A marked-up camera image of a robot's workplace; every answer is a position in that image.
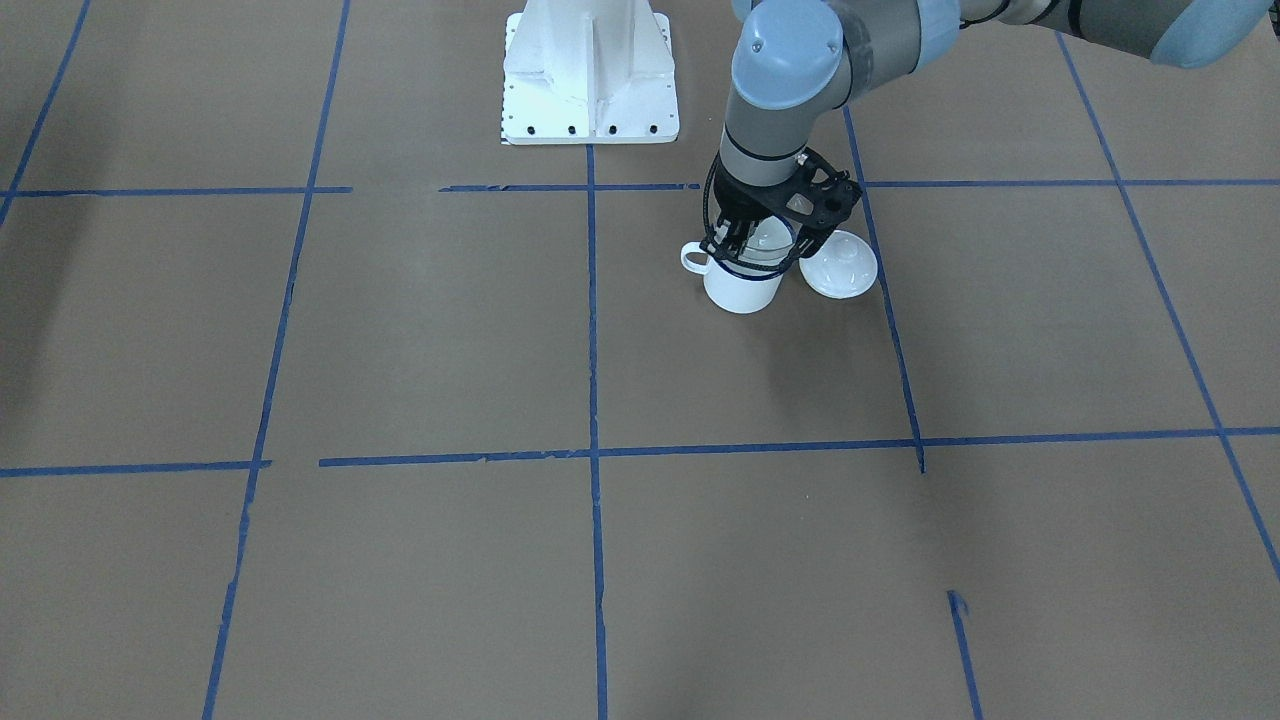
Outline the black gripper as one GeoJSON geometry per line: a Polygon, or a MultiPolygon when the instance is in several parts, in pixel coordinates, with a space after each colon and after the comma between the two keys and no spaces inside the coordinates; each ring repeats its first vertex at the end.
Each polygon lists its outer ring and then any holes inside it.
{"type": "Polygon", "coordinates": [[[753,184],[733,176],[724,165],[708,170],[707,256],[722,263],[736,263],[749,241],[750,232],[762,220],[778,217],[799,223],[801,215],[788,206],[801,192],[796,184],[801,172],[767,184],[753,184]]]}

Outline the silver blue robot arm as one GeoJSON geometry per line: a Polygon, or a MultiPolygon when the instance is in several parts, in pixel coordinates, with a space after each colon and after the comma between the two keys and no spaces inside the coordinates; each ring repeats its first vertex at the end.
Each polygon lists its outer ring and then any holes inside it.
{"type": "Polygon", "coordinates": [[[818,254],[863,191],[809,146],[817,119],[942,58],[964,29],[1037,26],[1164,67],[1207,67],[1268,1],[737,1],[742,23],[701,251],[774,274],[818,254]]]}

